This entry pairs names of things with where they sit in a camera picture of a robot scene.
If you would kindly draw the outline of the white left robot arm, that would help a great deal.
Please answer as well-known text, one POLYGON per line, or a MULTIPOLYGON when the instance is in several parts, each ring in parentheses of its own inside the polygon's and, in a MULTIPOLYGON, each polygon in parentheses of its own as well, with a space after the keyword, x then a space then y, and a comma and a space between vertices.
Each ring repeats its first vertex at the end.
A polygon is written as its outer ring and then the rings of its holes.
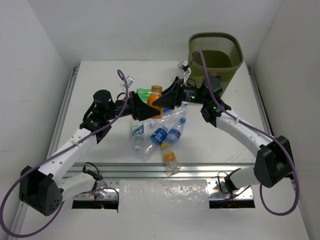
POLYGON ((116 117, 131 116, 144 121, 160 111, 143 102, 131 91, 123 100, 113 101, 108 90, 98 90, 74 135, 42 166, 26 166, 20 173, 19 199, 44 216, 52 215, 62 202, 93 188, 98 176, 84 173, 79 180, 61 182, 67 171, 88 150, 100 143, 111 129, 116 117))

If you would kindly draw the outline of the olive green mesh bin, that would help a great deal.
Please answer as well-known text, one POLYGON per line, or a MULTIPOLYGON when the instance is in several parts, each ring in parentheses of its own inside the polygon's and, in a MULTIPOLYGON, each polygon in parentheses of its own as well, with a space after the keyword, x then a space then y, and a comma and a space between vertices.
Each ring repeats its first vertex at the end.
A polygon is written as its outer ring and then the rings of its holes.
POLYGON ((220 85, 225 91, 238 68, 243 64, 244 55, 238 40, 225 32, 200 32, 188 40, 188 64, 190 79, 199 88, 205 78, 201 51, 210 76, 220 76, 220 85))

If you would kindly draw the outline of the green plastic bottle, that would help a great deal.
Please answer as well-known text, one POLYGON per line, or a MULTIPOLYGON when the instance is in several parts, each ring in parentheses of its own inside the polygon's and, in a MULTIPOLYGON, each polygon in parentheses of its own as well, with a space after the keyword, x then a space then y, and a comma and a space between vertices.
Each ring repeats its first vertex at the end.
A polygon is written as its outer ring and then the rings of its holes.
POLYGON ((147 102, 152 90, 149 88, 137 88, 136 92, 142 101, 147 102))

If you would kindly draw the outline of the clear crumpled unlabelled bottle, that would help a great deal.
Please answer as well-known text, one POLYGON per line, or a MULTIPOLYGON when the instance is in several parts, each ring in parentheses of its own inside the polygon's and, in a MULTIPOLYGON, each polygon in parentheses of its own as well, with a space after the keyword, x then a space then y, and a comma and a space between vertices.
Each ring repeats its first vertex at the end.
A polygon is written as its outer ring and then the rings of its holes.
POLYGON ((152 128, 157 127, 157 126, 169 125, 169 124, 179 120, 180 118, 186 116, 187 111, 188 111, 187 104, 185 104, 177 109, 174 109, 174 110, 168 110, 164 113, 162 118, 152 119, 149 122, 149 125, 152 128))

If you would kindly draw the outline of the blue cap water bottle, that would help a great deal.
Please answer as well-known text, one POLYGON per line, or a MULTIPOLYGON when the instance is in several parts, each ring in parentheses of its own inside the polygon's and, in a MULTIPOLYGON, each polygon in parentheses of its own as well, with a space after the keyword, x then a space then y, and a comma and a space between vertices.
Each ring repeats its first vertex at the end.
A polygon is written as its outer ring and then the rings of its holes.
POLYGON ((169 144, 175 144, 179 141, 185 128, 186 118, 181 117, 169 130, 166 141, 169 144))

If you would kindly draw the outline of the clear bottle dark blue label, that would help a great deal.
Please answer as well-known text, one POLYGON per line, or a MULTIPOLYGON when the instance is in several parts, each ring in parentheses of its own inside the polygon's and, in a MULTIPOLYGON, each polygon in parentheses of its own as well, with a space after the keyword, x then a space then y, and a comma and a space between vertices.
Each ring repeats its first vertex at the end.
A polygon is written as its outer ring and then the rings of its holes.
POLYGON ((142 149, 140 151, 140 156, 142 161, 146 162, 151 157, 153 151, 158 148, 167 138, 169 132, 169 127, 164 125, 157 128, 150 137, 146 140, 146 142, 142 145, 142 149))

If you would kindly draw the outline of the clear bottle yellow-orange cap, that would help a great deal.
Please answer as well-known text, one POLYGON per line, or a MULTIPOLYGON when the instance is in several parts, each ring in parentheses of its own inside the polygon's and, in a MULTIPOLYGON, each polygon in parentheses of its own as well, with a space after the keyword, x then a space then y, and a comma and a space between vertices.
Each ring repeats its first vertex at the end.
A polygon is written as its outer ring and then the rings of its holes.
POLYGON ((164 168, 167 176, 175 175, 180 169, 181 165, 167 142, 160 145, 161 158, 164 163, 164 168))

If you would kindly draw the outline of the small orange juice bottle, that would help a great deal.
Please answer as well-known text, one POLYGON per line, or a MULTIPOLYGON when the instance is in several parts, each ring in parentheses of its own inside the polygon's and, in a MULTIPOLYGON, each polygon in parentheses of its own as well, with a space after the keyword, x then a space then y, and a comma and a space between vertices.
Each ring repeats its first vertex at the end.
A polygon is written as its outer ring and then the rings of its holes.
POLYGON ((162 96, 162 90, 163 90, 163 88, 161 86, 152 85, 151 86, 151 94, 148 96, 148 99, 147 99, 147 104, 150 107, 153 107, 154 109, 159 110, 160 112, 163 111, 163 108, 155 106, 155 105, 153 105, 153 103, 154 103, 154 101, 156 101, 157 99, 159 99, 162 96))

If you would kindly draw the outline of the clear bottle green-blue label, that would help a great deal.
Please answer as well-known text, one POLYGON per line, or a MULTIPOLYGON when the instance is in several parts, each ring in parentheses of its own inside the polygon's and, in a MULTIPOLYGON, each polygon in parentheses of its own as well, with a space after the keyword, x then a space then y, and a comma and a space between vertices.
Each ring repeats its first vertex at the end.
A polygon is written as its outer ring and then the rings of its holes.
POLYGON ((131 140, 133 149, 139 151, 145 141, 145 127, 143 123, 134 123, 131 126, 131 140))

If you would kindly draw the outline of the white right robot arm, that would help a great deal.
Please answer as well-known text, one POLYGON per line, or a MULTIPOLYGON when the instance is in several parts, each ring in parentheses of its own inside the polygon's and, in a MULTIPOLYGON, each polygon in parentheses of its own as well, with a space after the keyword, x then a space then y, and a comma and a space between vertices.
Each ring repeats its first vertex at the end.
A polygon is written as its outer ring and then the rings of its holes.
POLYGON ((176 78, 153 105, 172 110, 183 102, 201 104, 205 122, 228 133, 252 153, 254 165, 238 168, 225 176, 221 191, 232 194, 242 187, 259 184, 273 187, 293 172, 286 158, 292 155, 289 140, 284 136, 272 140, 248 123, 241 124, 236 113, 221 99, 222 92, 220 76, 203 79, 200 88, 184 85, 176 78))

